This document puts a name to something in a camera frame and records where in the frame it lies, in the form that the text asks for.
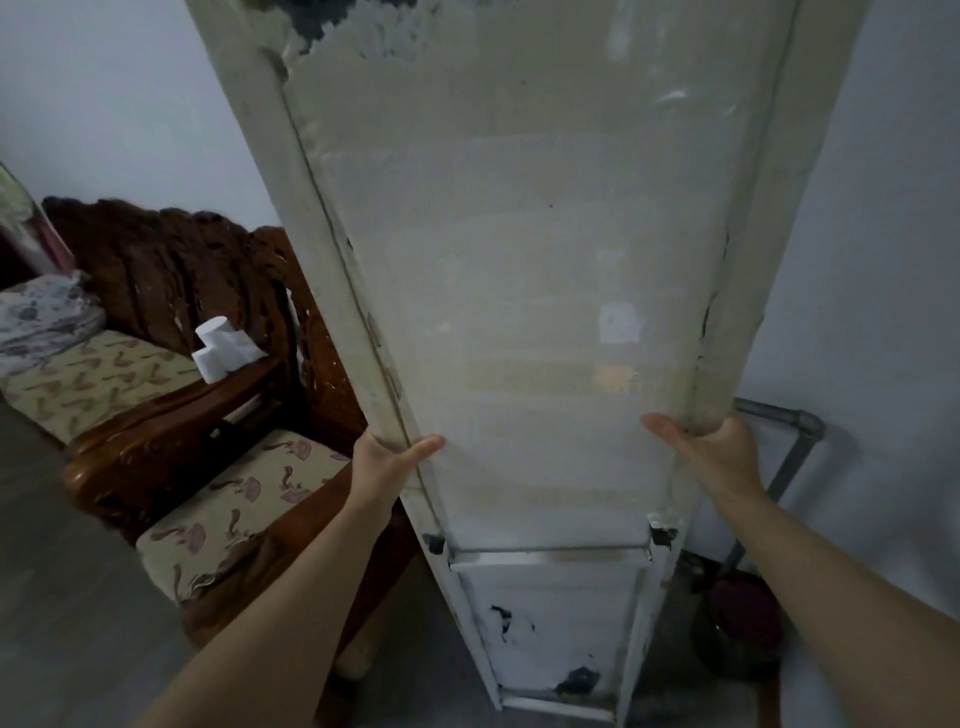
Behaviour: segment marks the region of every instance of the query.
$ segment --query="forearm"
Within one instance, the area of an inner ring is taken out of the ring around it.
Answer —
[[[858,724],[953,724],[960,715],[957,622],[769,500],[718,508]]]
[[[382,525],[341,511],[138,725],[309,725]]]

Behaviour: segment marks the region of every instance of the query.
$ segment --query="patterned cushion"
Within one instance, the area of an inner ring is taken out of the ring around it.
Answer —
[[[0,381],[11,406],[62,443],[200,378],[193,360],[117,331]]]
[[[144,568],[182,602],[213,582],[229,550],[293,508],[349,459],[287,430],[274,430],[136,542]]]

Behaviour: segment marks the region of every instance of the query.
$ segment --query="white tissue roll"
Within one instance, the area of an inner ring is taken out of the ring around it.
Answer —
[[[267,355],[260,349],[245,331],[235,331],[226,334],[224,338],[229,339],[233,350],[243,359],[244,364],[251,364],[257,359],[262,359]]]
[[[197,364],[200,376],[204,378],[207,384],[213,384],[227,376],[227,370],[224,369],[220,357],[210,347],[204,347],[198,352],[193,352],[193,360]]]
[[[236,331],[211,331],[207,334],[207,338],[210,340],[207,348],[216,352],[217,358],[220,359],[220,363],[228,372],[235,372],[244,364],[250,363],[233,345],[233,336],[236,333]]]
[[[197,336],[204,342],[205,347],[212,347],[216,345],[214,344],[215,336],[211,336],[211,334],[229,333],[231,331],[234,331],[233,325],[226,316],[215,316],[197,327]]]

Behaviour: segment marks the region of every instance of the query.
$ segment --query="white wall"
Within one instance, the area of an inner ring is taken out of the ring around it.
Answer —
[[[0,160],[38,199],[279,224],[181,0],[0,3]]]
[[[786,503],[955,617],[958,27],[954,0],[875,1],[740,388],[828,422]],[[783,680],[787,728],[843,724],[802,651]]]

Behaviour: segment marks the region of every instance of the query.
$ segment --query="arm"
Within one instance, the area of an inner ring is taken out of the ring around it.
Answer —
[[[863,726],[954,725],[960,716],[960,622],[855,562],[770,500],[742,420],[684,434],[662,415],[643,424],[689,460],[720,517],[750,553],[848,714]]]
[[[443,446],[428,437],[396,455],[367,430],[343,510],[136,725],[310,725],[373,544],[407,476]]]

